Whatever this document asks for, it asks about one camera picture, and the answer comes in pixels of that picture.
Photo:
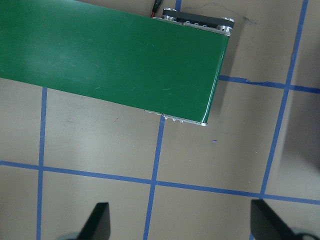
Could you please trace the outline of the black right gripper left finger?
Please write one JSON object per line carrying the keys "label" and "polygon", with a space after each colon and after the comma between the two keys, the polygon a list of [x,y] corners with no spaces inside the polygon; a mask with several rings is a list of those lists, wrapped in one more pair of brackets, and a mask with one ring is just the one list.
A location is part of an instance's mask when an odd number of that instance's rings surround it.
{"label": "black right gripper left finger", "polygon": [[108,202],[95,205],[78,235],[79,240],[109,240],[111,236],[110,208]]}

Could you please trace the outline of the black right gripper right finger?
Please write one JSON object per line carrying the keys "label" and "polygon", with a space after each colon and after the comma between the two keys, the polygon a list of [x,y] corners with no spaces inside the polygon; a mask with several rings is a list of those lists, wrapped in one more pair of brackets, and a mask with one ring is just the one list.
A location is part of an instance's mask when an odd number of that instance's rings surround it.
{"label": "black right gripper right finger", "polygon": [[294,240],[295,233],[261,199],[254,199],[250,205],[250,232],[255,240]]}

